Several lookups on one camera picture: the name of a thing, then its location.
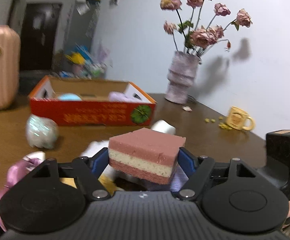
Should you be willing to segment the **small yellow beads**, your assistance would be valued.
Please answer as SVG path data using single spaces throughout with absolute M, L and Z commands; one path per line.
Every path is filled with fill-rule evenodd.
M 213 118 L 205 118 L 204 119 L 204 122 L 206 123 L 212 123 L 212 124 L 215 124 L 217 122 L 217 125 L 220 129 L 224 129 L 224 130 L 227 130 L 227 131 L 230 131 L 232 130 L 232 128 L 227 125 L 225 122 L 223 122 L 223 117 L 222 116 L 219 116 L 218 119 L 213 119 Z

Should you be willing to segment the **fallen rose petal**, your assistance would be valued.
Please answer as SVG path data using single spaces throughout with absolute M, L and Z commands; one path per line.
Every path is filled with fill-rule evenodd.
M 182 109 L 184 111 L 186 111 L 186 112 L 191 112 L 192 111 L 191 107 L 189 107 L 189 106 L 183 106 Z

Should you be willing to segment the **grey refrigerator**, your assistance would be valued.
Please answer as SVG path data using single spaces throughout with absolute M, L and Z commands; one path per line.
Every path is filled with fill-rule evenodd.
M 74 51 L 76 45 L 90 51 L 96 29 L 100 0 L 75 0 L 64 34 L 63 52 Z

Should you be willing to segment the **blue yellow clutter pile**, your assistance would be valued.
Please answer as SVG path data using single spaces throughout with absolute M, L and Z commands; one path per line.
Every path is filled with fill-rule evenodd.
M 58 76 L 63 78 L 104 79 L 108 67 L 112 67 L 110 51 L 99 45 L 95 54 L 86 46 L 75 45 L 65 54 Z

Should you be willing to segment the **dark brown door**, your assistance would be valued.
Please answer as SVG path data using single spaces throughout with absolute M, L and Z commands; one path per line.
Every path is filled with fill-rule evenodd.
M 28 3 L 21 32 L 20 70 L 50 70 L 61 3 Z

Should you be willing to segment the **yellow bear mug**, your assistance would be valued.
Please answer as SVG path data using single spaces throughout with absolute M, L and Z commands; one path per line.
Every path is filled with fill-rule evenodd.
M 237 130 L 251 131 L 255 128 L 254 119 L 244 110 L 232 106 L 226 118 L 226 124 Z

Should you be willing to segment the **pink satin scrunchie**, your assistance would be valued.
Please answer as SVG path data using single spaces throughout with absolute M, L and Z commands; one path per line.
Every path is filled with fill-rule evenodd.
M 42 151 L 32 152 L 13 164 L 6 175 L 6 183 L 0 190 L 0 199 L 16 183 L 23 179 L 29 172 L 36 168 L 45 160 L 45 153 Z M 0 217 L 0 227 L 6 231 L 3 221 Z

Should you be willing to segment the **pink white layered sponge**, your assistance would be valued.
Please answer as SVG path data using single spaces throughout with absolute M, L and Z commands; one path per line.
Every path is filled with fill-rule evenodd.
M 185 141 L 185 137 L 148 128 L 117 135 L 109 139 L 109 165 L 133 177 L 167 185 Z

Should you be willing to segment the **pink ribbed suitcase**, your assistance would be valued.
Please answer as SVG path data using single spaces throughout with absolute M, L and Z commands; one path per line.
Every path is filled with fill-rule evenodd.
M 20 37 L 0 25 L 0 110 L 8 108 L 19 88 Z

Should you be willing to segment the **purple textured vase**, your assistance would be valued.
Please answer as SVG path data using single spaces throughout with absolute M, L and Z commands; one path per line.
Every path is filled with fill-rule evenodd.
M 180 105 L 187 102 L 188 91 L 194 83 L 199 64 L 201 64 L 199 56 L 175 51 L 168 69 L 166 100 Z

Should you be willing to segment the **lilac fluffy towel roll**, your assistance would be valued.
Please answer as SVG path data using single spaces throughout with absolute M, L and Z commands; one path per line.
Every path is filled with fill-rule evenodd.
M 132 102 L 141 102 L 140 99 L 135 98 L 135 97 L 128 97 L 124 93 L 121 92 L 110 92 L 108 95 L 108 100 L 111 102 L 127 102 L 127 103 L 132 103 Z

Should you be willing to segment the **yellow white plush toy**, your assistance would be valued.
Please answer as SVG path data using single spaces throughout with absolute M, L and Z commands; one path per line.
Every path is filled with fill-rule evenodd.
M 153 131 L 162 132 L 166 134 L 176 134 L 176 128 L 171 126 L 164 120 L 159 120 L 155 122 L 151 129 Z M 98 153 L 101 149 L 108 147 L 109 141 L 93 141 L 89 144 L 88 148 L 80 155 L 86 157 L 93 157 L 96 153 Z M 120 188 L 115 184 L 115 181 L 118 181 L 118 178 L 123 179 L 122 187 Z M 128 187 L 131 187 L 131 190 L 135 191 L 144 191 L 144 189 L 137 189 L 137 186 L 144 186 L 145 190 L 169 190 L 169 186 L 166 185 L 165 188 L 163 185 L 154 184 L 150 182 L 142 182 L 142 180 L 138 178 L 134 178 L 133 176 L 127 175 L 123 172 L 117 171 L 108 165 L 103 171 L 102 175 L 99 177 L 101 183 L 105 186 L 108 191 L 113 194 L 115 190 L 128 190 Z

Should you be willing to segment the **light blue fluffy plush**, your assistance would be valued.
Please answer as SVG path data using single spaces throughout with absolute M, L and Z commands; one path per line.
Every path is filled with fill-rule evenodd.
M 61 94 L 57 99 L 61 101 L 82 101 L 82 98 L 79 95 L 73 93 Z

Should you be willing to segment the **orange red cardboard box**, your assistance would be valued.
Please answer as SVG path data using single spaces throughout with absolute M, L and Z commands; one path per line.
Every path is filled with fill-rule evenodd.
M 111 102 L 110 92 L 121 92 L 141 102 Z M 61 101 L 73 93 L 82 101 Z M 156 101 L 132 82 L 45 76 L 29 94 L 33 115 L 49 118 L 59 126 L 148 126 Z

